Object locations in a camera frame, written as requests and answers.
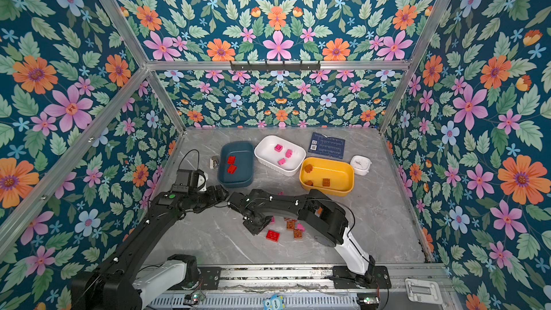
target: toy block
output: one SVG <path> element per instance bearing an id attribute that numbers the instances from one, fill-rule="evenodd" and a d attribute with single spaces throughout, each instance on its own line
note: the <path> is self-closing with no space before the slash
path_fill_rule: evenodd
<path id="1" fill-rule="evenodd" d="M 277 243 L 279 241 L 279 232 L 269 230 L 268 234 L 266 235 L 266 239 Z"/>

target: yellow rectangular bowl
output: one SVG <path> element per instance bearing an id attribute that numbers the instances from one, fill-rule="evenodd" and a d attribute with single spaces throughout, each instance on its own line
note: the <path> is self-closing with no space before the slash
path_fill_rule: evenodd
<path id="1" fill-rule="evenodd" d="M 309 173 L 304 171 L 308 164 L 313 167 Z M 322 186 L 324 178 L 329 179 L 329 187 Z M 313 185 L 306 185 L 306 181 L 312 181 Z M 354 169 L 348 163 L 309 157 L 302 162 L 300 184 L 306 190 L 317 189 L 326 195 L 347 196 L 354 188 Z"/>

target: gray marble floor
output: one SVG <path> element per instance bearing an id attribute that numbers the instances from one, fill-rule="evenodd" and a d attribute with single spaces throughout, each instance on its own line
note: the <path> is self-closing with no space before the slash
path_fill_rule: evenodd
<path id="1" fill-rule="evenodd" d="M 354 155 L 371 159 L 371 170 L 366 176 L 355 176 L 355 187 L 346 197 L 330 198 L 350 206 L 354 210 L 356 225 L 354 237 L 363 249 L 377 261 L 395 262 L 424 260 L 412 218 L 406 208 L 391 164 L 384 151 L 384 142 L 375 129 L 343 128 L 293 128 L 293 129 L 213 129 L 188 130 L 179 153 L 179 160 L 188 150 L 201 152 L 199 168 L 208 174 L 207 185 L 217 184 L 217 170 L 211 170 L 211 156 L 219 155 L 222 146 L 232 141 L 250 141 L 256 146 L 267 135 L 278 135 L 307 150 L 313 132 L 346 140 L 344 162 Z M 188 156 L 182 168 L 195 168 L 195 152 Z M 161 191 L 168 191 L 175 180 L 175 172 L 166 177 Z M 284 195 L 306 194 L 299 182 L 299 173 L 287 177 L 255 160 L 252 185 L 246 189 L 233 189 L 248 193 L 260 188 L 270 193 Z M 267 230 L 281 233 L 278 243 L 265 238 Z M 162 263 L 172 254 L 183 253 L 197 257 L 199 264 L 250 264 L 250 263 L 342 263 L 333 249 L 313 240 L 306 231 L 302 240 L 293 239 L 283 218 L 277 217 L 257 236 L 252 236 L 242 225 L 242 218 L 228 208 L 210 208 L 201 214 L 189 214 L 177 222 L 161 238 L 149 255 L 146 264 Z"/>

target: white arm segment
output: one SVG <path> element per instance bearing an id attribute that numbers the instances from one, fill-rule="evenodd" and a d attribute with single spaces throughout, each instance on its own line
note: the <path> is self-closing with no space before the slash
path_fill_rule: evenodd
<path id="1" fill-rule="evenodd" d="M 142 310 L 170 287 L 182 282 L 186 277 L 186 266 L 185 262 L 169 260 L 161 267 L 136 279 L 132 286 L 136 290 L 141 290 Z"/>
<path id="2" fill-rule="evenodd" d="M 349 227 L 344 229 L 344 242 L 342 245 L 337 245 L 335 249 L 344 259 L 351 272 L 364 275 L 369 267 L 369 254 L 362 249 L 349 231 Z"/>

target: white rectangular bowl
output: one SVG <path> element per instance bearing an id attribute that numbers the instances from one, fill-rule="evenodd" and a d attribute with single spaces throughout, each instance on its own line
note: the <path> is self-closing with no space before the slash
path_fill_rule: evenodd
<path id="1" fill-rule="evenodd" d="M 274 148 L 276 145 L 283 146 L 281 152 L 277 152 Z M 288 149 L 293 151 L 291 158 L 286 158 L 285 153 Z M 306 158 L 306 151 L 297 144 L 280 138 L 276 135 L 268 135 L 256 145 L 255 156 L 258 161 L 270 169 L 274 169 L 286 176 L 293 176 L 297 173 Z M 281 158 L 286 159 L 286 163 L 282 166 L 278 164 Z"/>

